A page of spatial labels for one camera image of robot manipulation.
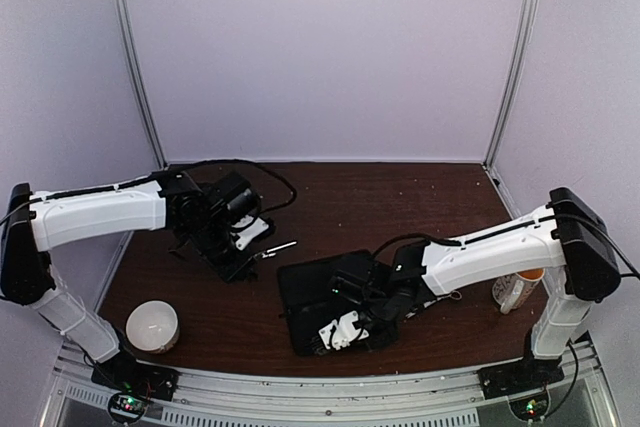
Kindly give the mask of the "right aluminium frame post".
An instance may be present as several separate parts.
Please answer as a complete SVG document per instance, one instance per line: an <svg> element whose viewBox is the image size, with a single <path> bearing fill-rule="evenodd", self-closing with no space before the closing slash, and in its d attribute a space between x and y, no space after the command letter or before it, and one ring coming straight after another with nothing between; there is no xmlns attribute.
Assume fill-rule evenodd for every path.
<svg viewBox="0 0 640 427"><path fill-rule="evenodd" d="M519 21L507 71L507 78L501 96L498 115L483 162L483 166L487 171L493 170L496 165L499 149L506 133L511 111L515 104L538 5L539 0L522 0L521 2Z"/></svg>

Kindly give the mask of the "silver thinning shears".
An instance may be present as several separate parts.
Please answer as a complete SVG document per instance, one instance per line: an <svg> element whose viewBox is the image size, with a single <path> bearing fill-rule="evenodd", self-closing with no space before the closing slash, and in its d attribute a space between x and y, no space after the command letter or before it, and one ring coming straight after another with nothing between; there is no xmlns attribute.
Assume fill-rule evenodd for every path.
<svg viewBox="0 0 640 427"><path fill-rule="evenodd" d="M268 248L266 250L260 251L253 255L253 258L256 260L263 260L275 257L279 252L295 247L298 244L296 240L289 241L283 244L279 244L277 246Z"/></svg>

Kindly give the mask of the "white ceramic bowl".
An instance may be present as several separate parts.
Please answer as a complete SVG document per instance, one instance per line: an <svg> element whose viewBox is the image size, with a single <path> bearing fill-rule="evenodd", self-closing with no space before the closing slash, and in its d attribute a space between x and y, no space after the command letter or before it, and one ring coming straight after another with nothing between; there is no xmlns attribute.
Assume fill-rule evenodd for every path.
<svg viewBox="0 0 640 427"><path fill-rule="evenodd" d="M164 301L144 302L129 315L125 334L129 343L140 351L151 354L168 352L179 340L177 312Z"/></svg>

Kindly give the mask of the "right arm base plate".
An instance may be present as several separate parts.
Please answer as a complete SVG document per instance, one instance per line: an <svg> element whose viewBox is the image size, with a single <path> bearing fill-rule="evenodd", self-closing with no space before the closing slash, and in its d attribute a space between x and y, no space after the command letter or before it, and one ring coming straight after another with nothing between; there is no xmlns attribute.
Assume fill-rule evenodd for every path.
<svg viewBox="0 0 640 427"><path fill-rule="evenodd" d="M537 358L527 348L515 361L483 367L477 375L486 400L541 389L562 381L561 357Z"/></svg>

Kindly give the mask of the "white mug yellow inside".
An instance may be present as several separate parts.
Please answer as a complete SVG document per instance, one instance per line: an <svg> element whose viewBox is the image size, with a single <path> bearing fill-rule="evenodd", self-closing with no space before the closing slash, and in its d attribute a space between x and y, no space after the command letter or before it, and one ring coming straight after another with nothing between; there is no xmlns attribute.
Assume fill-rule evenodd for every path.
<svg viewBox="0 0 640 427"><path fill-rule="evenodd" d="M532 269L497 278L492 298L503 315L520 308L544 278L544 269Z"/></svg>

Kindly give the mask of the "left aluminium frame post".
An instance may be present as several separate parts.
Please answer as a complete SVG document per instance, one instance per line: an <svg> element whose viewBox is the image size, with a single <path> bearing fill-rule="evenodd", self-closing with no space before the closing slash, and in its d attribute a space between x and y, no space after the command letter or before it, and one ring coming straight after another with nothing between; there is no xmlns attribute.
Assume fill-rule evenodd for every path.
<svg viewBox="0 0 640 427"><path fill-rule="evenodd" d="M166 157L144 84L127 0L114 0L114 5L124 49L125 63L133 89L136 107L141 117L143 131L151 148L156 167L163 169L167 166Z"/></svg>

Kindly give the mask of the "left circuit board with leds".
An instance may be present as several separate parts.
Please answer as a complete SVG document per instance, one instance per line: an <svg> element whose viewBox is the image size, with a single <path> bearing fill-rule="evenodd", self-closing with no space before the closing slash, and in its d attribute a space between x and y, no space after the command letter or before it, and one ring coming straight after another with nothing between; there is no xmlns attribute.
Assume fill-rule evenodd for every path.
<svg viewBox="0 0 640 427"><path fill-rule="evenodd" d="M147 412L150 402L131 394L118 392L113 394L107 403L107 412L118 423L134 423Z"/></svg>

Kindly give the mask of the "black zip tool case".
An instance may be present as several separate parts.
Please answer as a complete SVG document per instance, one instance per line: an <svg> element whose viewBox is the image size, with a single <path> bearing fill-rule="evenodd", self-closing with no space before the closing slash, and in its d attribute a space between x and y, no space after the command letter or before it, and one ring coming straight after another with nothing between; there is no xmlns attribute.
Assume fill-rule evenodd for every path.
<svg viewBox="0 0 640 427"><path fill-rule="evenodd" d="M277 285L294 353L310 357L337 351L327 343L338 341L334 325L351 312L358 314L351 344L373 351L395 343L397 322L374 311L390 299L390 275L391 268L367 250L280 267Z"/></svg>

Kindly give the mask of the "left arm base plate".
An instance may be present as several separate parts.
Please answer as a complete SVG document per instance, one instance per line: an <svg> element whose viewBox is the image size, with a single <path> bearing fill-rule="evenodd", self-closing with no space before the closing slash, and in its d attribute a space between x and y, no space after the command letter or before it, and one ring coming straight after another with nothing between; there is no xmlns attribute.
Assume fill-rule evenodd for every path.
<svg viewBox="0 0 640 427"><path fill-rule="evenodd" d="M91 381L138 398L172 401L177 388L177 370L141 363L127 350L104 362L95 361Z"/></svg>

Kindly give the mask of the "silver hair scissors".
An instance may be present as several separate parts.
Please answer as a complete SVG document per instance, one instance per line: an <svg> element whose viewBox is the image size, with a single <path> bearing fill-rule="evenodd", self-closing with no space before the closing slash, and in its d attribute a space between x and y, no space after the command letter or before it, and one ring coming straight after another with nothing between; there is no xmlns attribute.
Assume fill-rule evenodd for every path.
<svg viewBox="0 0 640 427"><path fill-rule="evenodd" d="M429 307L436 305L437 303L440 303L442 301L445 301L445 300L460 301L461 299L462 299L462 294L459 291L453 291L449 294L437 296L434 300L428 300L412 307L411 310L406 314L405 318L409 319L414 316L417 316L423 313Z"/></svg>

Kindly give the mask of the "right circuit board with leds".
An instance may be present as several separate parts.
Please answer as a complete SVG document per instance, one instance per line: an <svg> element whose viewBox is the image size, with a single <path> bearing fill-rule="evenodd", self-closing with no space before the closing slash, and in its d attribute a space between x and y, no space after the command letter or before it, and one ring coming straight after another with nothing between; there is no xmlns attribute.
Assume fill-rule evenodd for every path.
<svg viewBox="0 0 640 427"><path fill-rule="evenodd" d="M519 420L534 422L543 418L550 407L550 396L547 392L539 392L509 401L511 413Z"/></svg>

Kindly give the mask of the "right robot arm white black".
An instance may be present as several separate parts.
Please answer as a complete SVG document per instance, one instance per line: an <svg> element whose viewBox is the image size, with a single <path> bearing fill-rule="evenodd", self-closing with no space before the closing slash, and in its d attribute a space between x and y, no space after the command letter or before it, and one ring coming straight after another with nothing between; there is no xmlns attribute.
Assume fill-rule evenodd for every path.
<svg viewBox="0 0 640 427"><path fill-rule="evenodd" d="M570 189L551 191L547 204L504 224L453 239L403 236L391 264L376 253L345 254L330 281L349 311L319 329L327 350L373 341L400 318L411 316L462 287L535 269L563 275L550 294L513 366L519 387L530 389L562 358L591 306L621 283L621 253L604 221Z"/></svg>

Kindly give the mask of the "aluminium front rail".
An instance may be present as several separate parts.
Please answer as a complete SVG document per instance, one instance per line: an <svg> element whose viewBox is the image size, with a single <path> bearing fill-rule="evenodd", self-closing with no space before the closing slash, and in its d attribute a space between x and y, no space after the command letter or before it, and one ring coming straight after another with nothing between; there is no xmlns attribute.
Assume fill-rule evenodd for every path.
<svg viewBox="0 0 640 427"><path fill-rule="evenodd" d="M543 423L520 420L516 401L548 393L551 410L575 372L565 352L565 379L488 399L482 366L365 377L268 377L197 369L179 372L173 400L154 400L132 426L622 426L590 338L576 342L578 377L562 406ZM63 343L36 426L122 426L107 413L113 390L91 382L81 351Z"/></svg>

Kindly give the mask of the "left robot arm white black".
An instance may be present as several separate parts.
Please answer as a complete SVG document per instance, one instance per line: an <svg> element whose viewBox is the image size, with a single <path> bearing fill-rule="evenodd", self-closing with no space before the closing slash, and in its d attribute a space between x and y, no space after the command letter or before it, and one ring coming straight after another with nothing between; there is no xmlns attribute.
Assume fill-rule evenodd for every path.
<svg viewBox="0 0 640 427"><path fill-rule="evenodd" d="M246 279L250 245L270 236L250 182L231 172L198 183L184 171L78 191L34 192L14 187L1 224L1 296L27 306L75 342L123 391L137 389L144 371L110 323L71 294L52 265L52 249L122 232L172 231L190 244L225 282Z"/></svg>

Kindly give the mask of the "circuit board with leds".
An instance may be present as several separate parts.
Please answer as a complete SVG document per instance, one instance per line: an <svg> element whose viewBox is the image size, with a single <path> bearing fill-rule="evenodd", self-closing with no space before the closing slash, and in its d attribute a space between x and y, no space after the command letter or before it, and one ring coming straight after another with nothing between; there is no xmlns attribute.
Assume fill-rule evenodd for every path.
<svg viewBox="0 0 640 427"><path fill-rule="evenodd" d="M118 392L113 394L107 403L107 412L118 423L134 423L147 412L150 402L131 394Z"/></svg>
<svg viewBox="0 0 640 427"><path fill-rule="evenodd" d="M539 392L509 401L511 413L519 420L534 422L543 418L550 407L550 396L547 392Z"/></svg>

